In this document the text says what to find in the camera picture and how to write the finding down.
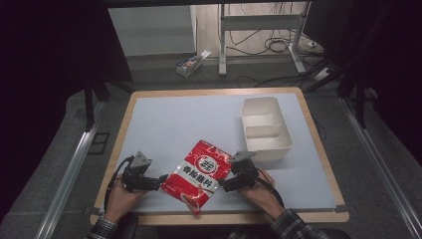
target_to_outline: white plastic container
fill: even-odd
[[[276,98],[245,99],[242,124],[255,162],[282,160],[293,146],[292,138]]]

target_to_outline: black cable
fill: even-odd
[[[296,75],[296,76],[291,76],[291,77],[279,77],[279,78],[272,78],[272,79],[268,79],[265,80],[263,82],[259,82],[257,85],[254,86],[254,88],[256,88],[259,85],[267,85],[267,86],[271,86],[271,87],[276,87],[276,86],[281,86],[281,85],[285,85],[288,83],[292,83],[294,81],[290,81],[290,82],[285,82],[285,83],[281,83],[281,84],[276,84],[276,85],[270,85],[269,82],[272,81],[276,81],[276,80],[282,80],[282,79],[295,79],[295,78],[299,78],[300,80],[300,86],[299,88],[302,88],[302,81],[310,76],[313,75],[314,72],[316,72],[317,70],[322,69],[324,66],[326,66],[329,63],[329,60],[327,58],[324,58],[322,60],[320,60],[318,63],[316,63],[312,68],[310,68],[306,74],[304,75]]]
[[[264,174],[264,172],[260,168],[255,167],[255,169],[257,169],[258,171],[260,171],[263,174],[263,176],[265,177],[265,179],[268,181],[268,183],[271,184],[270,179],[268,179],[268,177]]]
[[[240,4],[240,9],[242,9],[243,13],[246,15],[245,10],[243,10],[243,3]]]
[[[306,60],[305,60],[305,58],[306,57],[313,57],[312,55],[309,55],[309,56],[303,56],[302,57],[302,62],[303,63],[305,63],[305,64],[307,64],[308,66],[310,66],[310,67],[313,67],[314,65],[313,64],[311,64],[311,63],[309,63],[309,62],[307,62]]]
[[[239,49],[237,49],[237,48],[232,48],[232,47],[226,47],[226,48],[227,48],[227,49],[234,50],[234,51],[238,51],[238,52],[241,52],[241,53],[243,53],[243,54],[250,55],[250,56],[261,55],[261,54],[263,54],[263,53],[268,52],[268,50],[270,50],[270,49],[266,49],[266,50],[264,50],[264,51],[262,51],[262,52],[259,52],[259,53],[248,53],[248,52],[244,52],[244,51],[242,51],[242,50],[239,50]]]
[[[241,79],[241,78],[247,78],[247,79],[252,80],[253,82],[256,82],[256,83],[257,83],[257,85],[255,85],[253,88],[256,88],[256,87],[257,87],[257,86],[259,86],[259,85],[266,85],[266,86],[269,86],[269,87],[277,87],[277,86],[285,85],[285,84],[288,84],[288,83],[294,83],[294,82],[296,82],[297,80],[288,81],[288,82],[283,82],[283,83],[280,83],[280,84],[274,84],[274,85],[268,84],[267,82],[276,81],[276,80],[283,80],[283,79],[294,79],[294,78],[300,78],[300,77],[301,77],[301,75],[286,76],[286,77],[277,77],[277,78],[271,78],[271,79],[265,80],[265,81],[263,81],[263,82],[260,82],[260,81],[258,81],[258,80],[256,80],[256,79],[252,78],[252,77],[248,77],[248,76],[240,76],[240,77],[237,77],[237,78],[236,78],[236,84],[237,84],[237,86],[238,86],[239,88],[241,88],[241,87],[239,86],[238,80],[239,80],[239,79]]]
[[[279,5],[279,3],[281,4],[281,6],[280,6],[279,13],[277,13],[277,6]],[[282,11],[282,8],[283,8],[283,2],[282,2],[282,3],[281,3],[281,2],[276,2],[276,3],[274,4],[274,7],[272,7],[272,8],[270,9],[270,13],[271,13],[271,12],[273,12],[273,10],[274,10],[274,14],[280,14],[280,12]]]
[[[311,117],[313,118],[314,124],[316,125],[316,131],[319,135],[320,140],[324,141],[326,140],[326,131],[325,127],[320,123],[313,114],[311,114]]]
[[[289,44],[292,44],[292,43],[293,43],[293,42],[292,42],[292,40],[285,39],[285,41],[287,41],[287,42],[288,42],[288,43],[287,43],[287,45],[289,45]],[[308,51],[308,50],[306,50],[306,49],[302,48],[302,47],[301,47],[301,46],[299,46],[299,45],[298,45],[297,50],[298,50],[298,53],[301,53],[301,54],[303,54],[303,55],[316,55],[316,56],[323,56],[323,55],[324,55],[324,53],[310,52],[310,51]]]
[[[301,33],[301,36],[302,37],[305,37],[305,38],[308,38],[309,40],[313,40],[313,39],[311,39],[308,35],[306,35],[305,33]]]
[[[275,45],[275,44],[284,44],[285,48],[283,50],[274,50],[273,45]],[[289,46],[286,44],[286,41],[285,41],[284,38],[273,38],[273,34],[270,36],[269,39],[267,39],[264,42],[264,46],[274,53],[283,53],[283,52],[285,52],[286,50],[289,49]]]
[[[230,34],[230,40],[232,40],[232,43],[233,43],[235,46],[237,46],[237,45],[239,45],[239,44],[241,44],[241,43],[245,42],[246,40],[248,40],[249,38],[251,38],[252,36],[254,36],[255,34],[257,34],[257,33],[259,33],[259,32],[261,32],[261,30],[257,30],[257,31],[255,31],[254,33],[252,33],[251,35],[249,35],[248,37],[246,37],[245,39],[243,39],[242,41],[240,41],[240,42],[238,42],[238,43],[235,43],[235,41],[233,40],[232,31],[230,31],[230,32],[229,32],[229,34]]]
[[[277,191],[277,189],[271,184],[270,180],[265,176],[265,174],[263,173],[263,171],[261,171],[261,173],[264,175],[264,177],[266,178],[267,181],[265,181],[264,179],[262,179],[259,176],[255,176],[252,175],[251,173],[247,172],[247,171],[242,171],[243,174],[253,178],[255,181],[260,182],[261,184],[263,184],[265,187],[267,187],[271,193],[273,193],[274,196],[276,196],[277,200],[279,201],[280,205],[285,207],[285,203],[283,202],[283,198],[280,195],[279,191]]]
[[[124,159],[124,161],[122,161],[120,163],[120,165],[118,166],[118,168],[115,170],[115,172],[112,174],[111,180],[109,181],[106,190],[105,190],[105,202],[104,202],[104,206],[105,206],[105,212],[106,212],[106,206],[108,204],[108,198],[109,198],[109,194],[111,193],[112,190],[112,186],[114,185],[115,179],[117,178],[117,174],[120,171],[120,169],[123,167],[123,165],[126,162],[130,162],[134,159],[133,156],[127,157]]]

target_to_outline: aluminum rail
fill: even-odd
[[[68,201],[72,188],[75,184],[81,166],[84,163],[84,159],[88,153],[91,142],[93,141],[97,132],[97,128],[99,127],[100,119],[105,110],[105,107],[105,102],[97,103],[95,110],[96,121],[94,126],[90,131],[84,132],[35,238],[45,239],[52,237],[66,202]]]
[[[369,133],[366,129],[363,129],[357,120],[354,117],[354,108],[351,105],[350,101],[345,99],[340,99],[346,112],[348,118],[351,121],[355,131],[357,132],[358,137],[360,138],[363,146],[365,147],[367,153],[369,154],[370,159],[375,167],[375,170],[378,172],[379,177],[384,183],[385,188],[390,194],[391,199],[393,200],[395,206],[397,207],[400,215],[403,218],[404,223],[410,231],[410,234],[415,239],[422,238],[422,224],[418,218],[418,215],[411,205],[407,196],[401,190],[399,184],[394,179],[391,171],[389,170],[387,164],[373,143]]]

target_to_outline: wire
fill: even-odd
[[[308,38],[309,40],[312,40],[308,35],[306,35],[305,33],[301,33],[302,37]]]
[[[262,179],[261,177],[259,177],[259,175],[258,176],[256,176],[256,175],[253,175],[253,174],[251,174],[251,173],[249,173],[248,171],[246,171],[246,170],[242,170],[241,171],[241,173],[242,174],[245,174],[245,175],[247,175],[247,176],[249,176],[249,177],[251,177],[251,178],[253,178],[255,181],[258,181],[258,182],[261,182],[264,186],[266,186],[271,192],[272,191],[274,191],[274,186],[273,186],[273,184],[271,184],[271,182],[270,182],[270,180],[268,180],[268,178],[266,177],[266,179],[267,179],[267,181],[268,182],[266,182],[264,179]]]
[[[112,174],[111,180],[109,181],[109,183],[108,183],[108,185],[107,185],[107,187],[106,187],[106,191],[105,191],[105,201],[104,201],[105,211],[106,211],[106,206],[107,206],[107,203],[108,203],[109,194],[111,193],[111,189],[112,189],[112,186],[114,185],[115,179],[117,178],[117,174],[118,174],[118,172],[120,171],[121,167],[122,167],[122,166],[123,166],[126,162],[132,161],[133,159],[134,159],[134,157],[133,157],[133,156],[130,156],[130,157],[125,158],[125,159],[124,159],[124,161],[122,161],[122,162],[120,163],[120,165],[118,166],[118,168],[117,168],[117,169],[115,170],[115,172]]]
[[[326,66],[327,64],[329,63],[329,59],[327,59],[327,58],[323,58],[322,60],[320,60],[319,62],[317,62],[312,68],[310,68],[308,71],[307,71],[307,73],[306,74],[304,74],[304,75],[295,75],[295,76],[289,76],[289,77],[279,77],[279,78],[272,78],[272,79],[268,79],[268,80],[265,80],[265,81],[263,81],[263,82],[259,82],[257,85],[255,85],[254,86],[254,88],[256,88],[256,87],[258,87],[258,86],[260,86],[260,85],[266,85],[266,86],[271,86],[271,87],[277,87],[277,86],[282,86],[282,85],[285,85],[285,84],[288,84],[288,83],[294,83],[294,82],[299,82],[300,84],[299,84],[299,88],[301,89],[302,88],[302,82],[303,82],[303,80],[304,79],[306,79],[306,78],[308,78],[308,77],[310,77],[310,76],[312,76],[316,71],[318,71],[318,70],[320,70],[320,69],[322,69],[324,66]],[[283,83],[280,83],[280,84],[275,84],[275,85],[271,85],[271,84],[269,84],[270,82],[273,82],[273,81],[277,81],[277,80],[283,80],[283,79],[295,79],[295,78],[298,78],[297,80],[293,80],[293,81],[288,81],[288,82],[283,82]]]
[[[244,51],[242,51],[242,50],[239,50],[239,49],[237,49],[237,48],[232,48],[232,47],[226,47],[226,48],[227,48],[227,49],[234,50],[234,51],[238,51],[238,52],[241,52],[241,53],[243,53],[243,54],[245,54],[245,55],[250,55],[250,56],[261,55],[261,54],[263,54],[263,53],[268,52],[268,50],[270,50],[270,49],[266,49],[266,50],[264,50],[264,51],[262,51],[262,52],[258,52],[258,53],[248,53],[248,52],[244,52]]]
[[[280,3],[280,2],[276,2],[276,3],[274,4],[274,7],[270,9],[270,13],[272,13],[272,12],[274,11],[274,14],[277,14],[277,5],[278,5],[279,3]]]
[[[268,181],[268,183],[270,183],[270,185],[271,185],[271,182],[270,182],[270,180],[268,179],[268,177],[264,174],[264,172],[260,169],[260,168],[258,168],[258,167],[255,167],[255,169],[258,169],[258,171],[260,171],[262,174],[263,174],[263,176],[265,177],[265,179]]]
[[[310,67],[313,67],[315,64],[311,64],[309,62],[307,62],[306,58],[308,57],[315,57],[315,56],[320,56],[320,55],[306,55],[306,56],[302,56],[302,62],[307,64]]]
[[[275,85],[268,84],[267,82],[276,81],[276,80],[283,80],[283,79],[293,79],[293,78],[299,78],[299,77],[301,77],[301,76],[300,75],[295,75],[295,76],[287,76],[287,77],[278,77],[278,78],[268,79],[268,80],[265,80],[263,82],[259,82],[258,80],[254,79],[252,77],[240,76],[240,77],[236,78],[236,84],[237,84],[237,86],[239,88],[241,88],[239,86],[238,80],[241,79],[241,78],[247,78],[247,79],[252,80],[252,81],[254,81],[254,82],[257,83],[253,88],[258,87],[259,85],[266,85],[266,86],[269,86],[269,87],[277,87],[277,86],[285,85],[285,84],[288,84],[288,83],[295,83],[297,80],[288,81],[288,82],[284,82],[284,83],[280,83],[280,84],[275,84]]]
[[[285,41],[285,39],[283,38],[283,37],[280,37],[280,38],[274,38],[274,30],[272,30],[271,31],[271,34],[270,34],[270,37],[269,37],[269,39],[267,39],[265,42],[264,42],[264,46],[267,48],[267,49],[270,49],[272,52],[274,52],[274,53],[283,53],[283,52],[285,52],[287,49],[289,49],[289,46],[288,46],[288,44],[286,43],[286,41]],[[272,47],[273,47],[273,45],[274,44],[284,44],[285,45],[285,48],[283,49],[283,50],[274,50]]]
[[[240,4],[240,9],[242,9],[243,13],[246,15],[245,10],[243,10],[243,3]]]
[[[248,40],[250,37],[254,36],[255,34],[257,34],[257,33],[259,33],[259,32],[261,32],[261,30],[257,30],[257,31],[255,31],[254,33],[252,33],[251,35],[249,35],[248,37],[246,37],[245,39],[243,39],[242,41],[240,41],[240,42],[238,42],[238,43],[235,43],[235,41],[233,40],[232,31],[230,31],[230,32],[229,32],[229,34],[230,34],[230,39],[232,40],[232,43],[233,43],[235,46],[237,46],[237,45],[239,45],[239,44],[241,44],[241,43],[245,42],[245,41],[246,41],[246,40]]]
[[[314,124],[316,125],[316,131],[319,135],[320,140],[324,141],[326,140],[326,131],[325,127],[320,123],[313,114],[311,114],[311,117],[313,118]]]

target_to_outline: red snack bag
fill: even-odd
[[[230,172],[230,158],[227,152],[200,140],[161,183],[161,189],[198,214],[220,185],[217,180],[224,179]]]

